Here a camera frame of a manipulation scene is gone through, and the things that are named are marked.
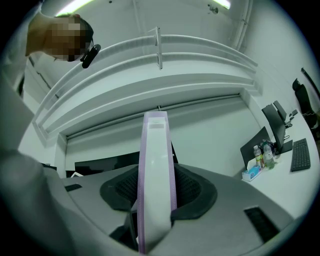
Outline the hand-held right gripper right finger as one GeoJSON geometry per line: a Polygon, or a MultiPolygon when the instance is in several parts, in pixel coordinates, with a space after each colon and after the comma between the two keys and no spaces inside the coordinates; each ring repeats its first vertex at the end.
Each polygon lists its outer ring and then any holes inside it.
{"type": "Polygon", "coordinates": [[[293,222],[289,213],[249,183],[193,166],[185,168],[213,183],[217,199],[200,218],[176,221],[154,248],[155,254],[260,254],[264,242],[246,209],[259,207],[278,231],[293,222]]]}

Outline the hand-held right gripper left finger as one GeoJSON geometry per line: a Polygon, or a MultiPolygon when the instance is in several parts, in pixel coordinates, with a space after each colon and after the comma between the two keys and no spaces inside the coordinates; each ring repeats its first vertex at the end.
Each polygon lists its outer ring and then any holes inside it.
{"type": "Polygon", "coordinates": [[[137,252],[138,165],[63,179],[79,210],[118,245],[137,252]]]}

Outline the blue tissue pack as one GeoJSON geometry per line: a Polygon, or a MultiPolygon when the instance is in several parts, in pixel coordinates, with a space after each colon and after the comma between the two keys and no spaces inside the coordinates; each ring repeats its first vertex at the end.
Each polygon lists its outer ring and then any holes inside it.
{"type": "Polygon", "coordinates": [[[255,159],[252,159],[247,164],[247,169],[242,172],[242,180],[250,182],[255,179],[261,173],[261,166],[256,162],[255,159]]]}

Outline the yellow label plastic bottle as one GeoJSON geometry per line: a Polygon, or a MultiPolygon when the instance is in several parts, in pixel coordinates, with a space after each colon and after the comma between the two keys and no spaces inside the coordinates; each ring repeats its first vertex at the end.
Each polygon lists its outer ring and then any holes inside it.
{"type": "Polygon", "coordinates": [[[259,166],[261,169],[264,168],[265,164],[264,164],[264,160],[263,160],[262,151],[258,145],[255,145],[253,147],[253,153],[254,153],[254,157],[256,160],[256,165],[259,166]]]}

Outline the black desk divider panel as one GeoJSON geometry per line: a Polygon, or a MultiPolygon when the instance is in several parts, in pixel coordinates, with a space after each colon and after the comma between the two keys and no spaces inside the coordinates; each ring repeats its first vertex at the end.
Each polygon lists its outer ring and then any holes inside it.
{"type": "Polygon", "coordinates": [[[245,167],[247,167],[248,162],[255,157],[254,146],[258,146],[261,152],[264,152],[263,142],[267,142],[267,144],[271,147],[272,153],[275,153],[274,143],[271,142],[267,129],[264,126],[249,142],[240,148],[245,167]]]}

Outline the clear plastic bottle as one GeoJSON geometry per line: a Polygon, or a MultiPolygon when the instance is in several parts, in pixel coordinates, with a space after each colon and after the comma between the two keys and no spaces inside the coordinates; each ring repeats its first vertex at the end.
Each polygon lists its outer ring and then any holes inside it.
{"type": "Polygon", "coordinates": [[[268,169],[273,169],[275,167],[275,161],[273,158],[273,153],[272,153],[272,148],[270,145],[265,141],[263,143],[263,160],[264,160],[264,165],[268,169]]]}

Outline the black keyboard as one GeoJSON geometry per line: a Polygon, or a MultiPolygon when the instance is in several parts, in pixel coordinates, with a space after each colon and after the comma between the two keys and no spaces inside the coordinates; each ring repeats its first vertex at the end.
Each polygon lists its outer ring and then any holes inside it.
{"type": "Polygon", "coordinates": [[[311,167],[310,152],[306,138],[297,140],[292,146],[291,172],[307,170],[311,167]]]}

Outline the black desktop monitor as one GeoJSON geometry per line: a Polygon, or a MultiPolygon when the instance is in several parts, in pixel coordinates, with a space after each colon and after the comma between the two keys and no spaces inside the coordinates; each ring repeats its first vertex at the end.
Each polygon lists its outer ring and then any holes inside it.
{"type": "Polygon", "coordinates": [[[276,100],[273,102],[273,105],[276,107],[277,112],[281,118],[281,120],[286,123],[286,119],[287,119],[287,113],[284,110],[284,108],[281,106],[281,104],[276,100]]]}
{"type": "Polygon", "coordinates": [[[275,143],[273,144],[275,155],[291,151],[293,149],[293,141],[289,140],[288,142],[284,142],[286,127],[274,106],[269,104],[262,109],[262,112],[265,115],[275,138],[275,143]]]}

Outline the person's white shirt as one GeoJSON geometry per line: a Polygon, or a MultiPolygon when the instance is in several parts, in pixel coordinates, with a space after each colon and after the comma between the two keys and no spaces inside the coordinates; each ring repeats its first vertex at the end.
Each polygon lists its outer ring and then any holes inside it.
{"type": "Polygon", "coordinates": [[[0,207],[7,241],[17,253],[36,250],[49,256],[77,251],[53,199],[43,165],[18,148],[33,112],[25,105],[28,26],[41,12],[39,0],[22,18],[0,54],[0,207]]]}

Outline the black office chair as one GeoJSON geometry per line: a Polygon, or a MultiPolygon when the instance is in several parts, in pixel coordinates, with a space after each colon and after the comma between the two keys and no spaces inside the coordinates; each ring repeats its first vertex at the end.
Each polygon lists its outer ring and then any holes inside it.
{"type": "Polygon", "coordinates": [[[296,78],[292,83],[292,88],[298,100],[298,103],[300,106],[300,112],[304,120],[306,121],[310,129],[316,129],[319,126],[318,118],[316,113],[313,111],[311,107],[311,102],[310,102],[305,85],[301,84],[296,78]]]}

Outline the black floor lamp pole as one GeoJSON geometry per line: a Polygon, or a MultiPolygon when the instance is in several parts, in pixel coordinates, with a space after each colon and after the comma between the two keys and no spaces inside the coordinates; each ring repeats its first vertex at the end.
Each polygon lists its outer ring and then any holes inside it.
{"type": "Polygon", "coordinates": [[[314,81],[312,80],[312,78],[310,77],[310,75],[307,73],[307,71],[303,67],[301,68],[301,72],[306,77],[306,79],[310,82],[310,84],[312,85],[313,89],[315,90],[315,93],[316,93],[318,99],[320,100],[320,91],[317,88],[317,86],[314,83],[314,81]]]}

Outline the ceiling tube light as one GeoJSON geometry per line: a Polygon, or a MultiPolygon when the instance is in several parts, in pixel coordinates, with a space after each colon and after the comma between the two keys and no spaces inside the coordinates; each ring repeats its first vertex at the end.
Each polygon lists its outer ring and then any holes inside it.
{"type": "Polygon", "coordinates": [[[231,3],[229,0],[212,0],[212,1],[219,4],[220,6],[224,7],[227,10],[229,10],[231,7],[231,3]]]}
{"type": "Polygon", "coordinates": [[[94,0],[73,0],[56,13],[56,16],[72,14],[94,0]]]}

